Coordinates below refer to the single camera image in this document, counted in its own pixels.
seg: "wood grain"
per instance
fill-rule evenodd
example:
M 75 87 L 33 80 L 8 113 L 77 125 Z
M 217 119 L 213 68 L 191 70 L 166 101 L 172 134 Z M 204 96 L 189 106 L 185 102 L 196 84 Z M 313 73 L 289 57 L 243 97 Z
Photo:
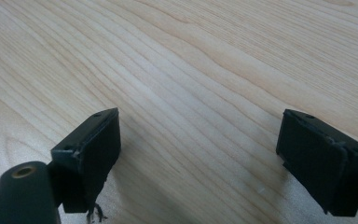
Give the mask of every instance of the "wood grain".
M 358 140 L 358 1 L 0 0 L 0 175 L 110 107 L 105 223 L 358 223 L 275 154 L 285 108 Z

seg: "black plastic part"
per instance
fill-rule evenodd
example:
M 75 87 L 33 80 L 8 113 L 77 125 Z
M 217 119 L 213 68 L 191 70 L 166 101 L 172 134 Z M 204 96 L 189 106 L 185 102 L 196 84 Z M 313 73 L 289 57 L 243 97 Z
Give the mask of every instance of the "black plastic part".
M 66 213 L 92 212 L 120 144 L 118 110 L 90 116 L 51 150 L 48 165 L 56 204 Z
M 286 109 L 277 153 L 325 213 L 358 210 L 358 142 L 314 116 Z
M 48 177 L 48 168 L 30 161 L 0 178 L 0 224 L 61 223 Z

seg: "wooden table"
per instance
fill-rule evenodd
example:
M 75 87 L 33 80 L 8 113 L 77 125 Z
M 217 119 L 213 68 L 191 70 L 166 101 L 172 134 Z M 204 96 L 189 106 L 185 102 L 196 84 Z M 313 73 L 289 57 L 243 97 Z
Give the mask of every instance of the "wooden table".
M 111 107 L 104 223 L 358 223 L 275 154 L 285 108 L 358 140 L 358 1 L 0 0 L 0 175 Z

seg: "table surface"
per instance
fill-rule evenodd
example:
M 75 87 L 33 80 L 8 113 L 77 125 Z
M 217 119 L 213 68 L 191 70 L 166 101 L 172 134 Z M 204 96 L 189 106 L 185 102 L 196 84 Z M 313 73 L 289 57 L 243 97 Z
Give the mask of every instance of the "table surface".
M 358 223 L 275 154 L 285 108 L 358 140 L 358 1 L 0 0 L 0 175 L 111 107 L 104 223 Z

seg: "light wood surface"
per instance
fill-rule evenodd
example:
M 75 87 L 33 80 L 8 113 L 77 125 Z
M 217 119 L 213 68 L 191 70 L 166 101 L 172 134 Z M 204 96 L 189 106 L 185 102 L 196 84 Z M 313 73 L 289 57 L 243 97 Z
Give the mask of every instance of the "light wood surface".
M 285 108 L 358 140 L 358 1 L 0 0 L 0 175 L 111 107 L 104 223 L 358 223 L 275 154 Z

